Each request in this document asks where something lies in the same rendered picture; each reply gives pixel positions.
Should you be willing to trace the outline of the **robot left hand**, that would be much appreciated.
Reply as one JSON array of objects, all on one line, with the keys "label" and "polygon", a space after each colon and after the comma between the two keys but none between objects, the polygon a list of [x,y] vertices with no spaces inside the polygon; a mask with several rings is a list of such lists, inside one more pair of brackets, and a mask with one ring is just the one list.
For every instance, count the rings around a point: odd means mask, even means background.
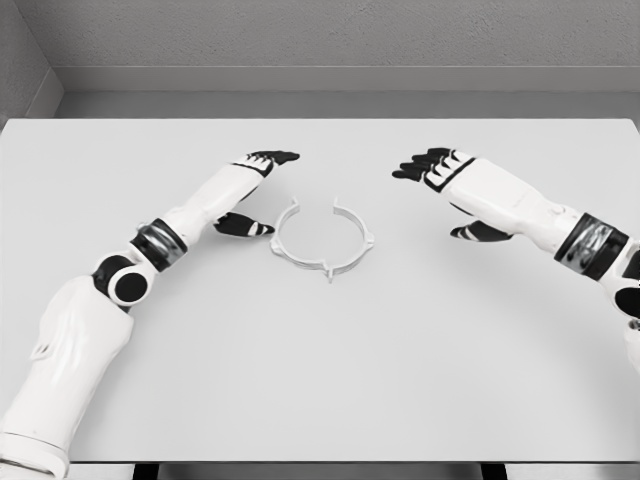
[{"label": "robot left hand", "polygon": [[256,151],[224,166],[187,202],[185,208],[221,234],[259,237],[272,234],[273,226],[260,223],[232,209],[251,195],[278,167],[297,161],[299,153]]}]

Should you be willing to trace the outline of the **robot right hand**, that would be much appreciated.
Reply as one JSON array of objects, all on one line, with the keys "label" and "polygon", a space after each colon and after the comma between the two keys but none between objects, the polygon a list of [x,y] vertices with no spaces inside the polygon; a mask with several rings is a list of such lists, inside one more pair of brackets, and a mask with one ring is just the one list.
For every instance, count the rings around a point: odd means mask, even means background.
[{"label": "robot right hand", "polygon": [[397,179],[423,183],[454,208],[472,216],[451,230],[454,238],[502,242],[521,232],[525,208],[518,204],[534,189],[491,161],[449,148],[416,154],[392,172]]}]

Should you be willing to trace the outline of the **white half pipe clamp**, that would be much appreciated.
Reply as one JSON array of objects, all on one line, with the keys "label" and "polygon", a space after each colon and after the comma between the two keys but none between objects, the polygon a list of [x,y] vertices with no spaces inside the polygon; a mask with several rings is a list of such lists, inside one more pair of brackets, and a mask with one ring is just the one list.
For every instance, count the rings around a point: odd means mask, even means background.
[{"label": "white half pipe clamp", "polygon": [[303,259],[299,256],[294,255],[289,252],[287,248],[284,246],[284,243],[281,238],[281,230],[287,220],[289,220],[293,215],[300,212],[300,203],[298,202],[296,197],[291,199],[291,203],[288,207],[286,207],[278,216],[275,223],[275,231],[272,235],[272,238],[269,242],[270,249],[273,254],[276,256],[292,263],[293,265],[307,269],[307,270],[315,270],[322,271],[326,276],[327,280],[332,283],[335,277],[335,269],[330,267],[326,260],[324,259]]},{"label": "white half pipe clamp", "polygon": [[338,198],[334,200],[333,213],[350,220],[359,229],[363,243],[360,249],[352,255],[348,261],[336,266],[329,266],[326,269],[325,275],[330,284],[333,283],[337,275],[344,274],[355,268],[375,245],[375,236],[368,229],[365,221],[354,210],[340,205]]}]

